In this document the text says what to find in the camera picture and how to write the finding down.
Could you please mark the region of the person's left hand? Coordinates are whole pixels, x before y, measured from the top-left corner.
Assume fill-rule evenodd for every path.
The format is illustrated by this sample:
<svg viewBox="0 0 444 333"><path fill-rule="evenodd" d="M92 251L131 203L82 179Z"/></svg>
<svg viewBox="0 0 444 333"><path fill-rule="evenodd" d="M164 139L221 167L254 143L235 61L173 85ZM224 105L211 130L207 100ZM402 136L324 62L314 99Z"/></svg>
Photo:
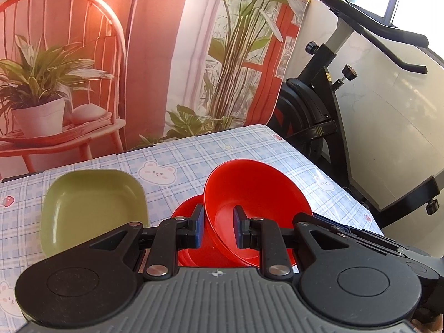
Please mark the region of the person's left hand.
<svg viewBox="0 0 444 333"><path fill-rule="evenodd" d="M443 314L426 308L419 308L415 311L411 320L416 332L422 333L442 333Z"/></svg>

